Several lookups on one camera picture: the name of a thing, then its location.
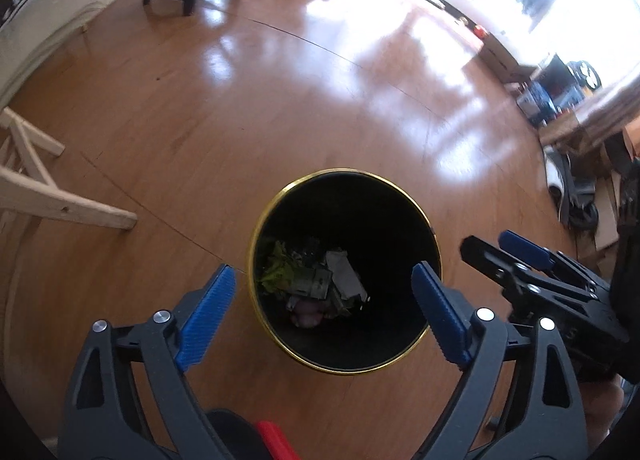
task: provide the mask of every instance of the wooden stool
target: wooden stool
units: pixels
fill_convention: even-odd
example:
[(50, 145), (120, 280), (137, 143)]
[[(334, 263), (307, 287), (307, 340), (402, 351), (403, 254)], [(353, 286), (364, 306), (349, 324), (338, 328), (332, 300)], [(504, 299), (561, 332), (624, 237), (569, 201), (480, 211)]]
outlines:
[(34, 146), (60, 156), (65, 146), (13, 110), (0, 112), (0, 372), (25, 248), (42, 218), (131, 229), (138, 217), (58, 188)]

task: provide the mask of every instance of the wooden floor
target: wooden floor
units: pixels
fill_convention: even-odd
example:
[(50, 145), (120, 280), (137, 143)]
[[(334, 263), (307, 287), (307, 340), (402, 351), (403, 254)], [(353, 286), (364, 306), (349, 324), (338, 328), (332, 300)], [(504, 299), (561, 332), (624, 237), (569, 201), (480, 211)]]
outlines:
[(238, 293), (188, 375), (203, 407), (277, 422), (304, 460), (409, 459), (457, 369), (431, 335), (364, 376), (294, 362), (252, 313), (250, 233), (296, 178), (377, 173), (427, 213), (446, 284), (504, 317), (497, 285), (460, 262), (464, 236), (495, 241), (513, 229), (574, 253), (535, 133), (475, 58), (478, 42), (421, 0), (200, 0), (189, 18), (180, 2), (141, 2), (117, 0), (11, 104), (66, 144), (50, 164), (62, 188), (140, 217), (130, 233), (41, 224), (6, 349), (18, 406), (40, 435), (55, 435), (92, 321), (143, 321), (224, 261), (238, 270)]

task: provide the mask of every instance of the black trash can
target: black trash can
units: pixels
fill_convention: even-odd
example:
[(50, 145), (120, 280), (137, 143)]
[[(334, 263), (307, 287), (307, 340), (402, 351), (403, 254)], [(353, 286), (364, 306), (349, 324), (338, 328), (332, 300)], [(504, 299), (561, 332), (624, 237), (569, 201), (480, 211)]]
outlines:
[[(370, 300), (351, 317), (302, 329), (258, 280), (275, 240), (309, 236), (348, 252)], [(331, 374), (370, 372), (409, 353), (428, 331), (412, 294), (412, 268), (427, 261), (441, 276), (440, 250), (420, 207), (391, 182), (352, 169), (316, 172), (279, 192), (258, 221), (248, 260), (250, 292), (265, 329), (293, 358)]]

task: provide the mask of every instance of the cardboard box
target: cardboard box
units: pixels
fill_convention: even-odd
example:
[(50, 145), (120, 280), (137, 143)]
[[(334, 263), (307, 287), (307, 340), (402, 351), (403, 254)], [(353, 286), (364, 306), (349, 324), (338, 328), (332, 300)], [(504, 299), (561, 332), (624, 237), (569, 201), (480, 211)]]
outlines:
[(598, 227), (595, 233), (576, 235), (576, 252), (580, 263), (610, 282), (618, 254), (620, 176), (617, 173), (597, 180), (594, 201), (598, 209)]
[(626, 150), (631, 159), (640, 156), (640, 117), (633, 119), (622, 130)]
[(498, 40), (494, 34), (484, 38), (478, 57), (503, 84), (526, 82), (538, 68), (537, 64), (523, 61), (513, 46), (509, 46), (506, 40)]

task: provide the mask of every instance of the blue clamp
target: blue clamp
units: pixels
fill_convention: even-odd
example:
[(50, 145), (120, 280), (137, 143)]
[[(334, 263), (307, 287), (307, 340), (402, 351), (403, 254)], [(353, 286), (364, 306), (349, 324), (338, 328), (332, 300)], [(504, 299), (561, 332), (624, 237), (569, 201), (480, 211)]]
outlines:
[(411, 286), (446, 360), (464, 370), (476, 350), (470, 323), (473, 307), (461, 292), (446, 288), (426, 261), (414, 266)]
[(204, 294), (180, 330), (175, 364), (182, 372), (199, 364), (236, 292), (234, 269), (222, 266), (202, 289)]
[(498, 237), (498, 245), (504, 252), (510, 253), (536, 270), (551, 271), (554, 267), (554, 260), (547, 249), (543, 249), (514, 232), (504, 231), (501, 233)]

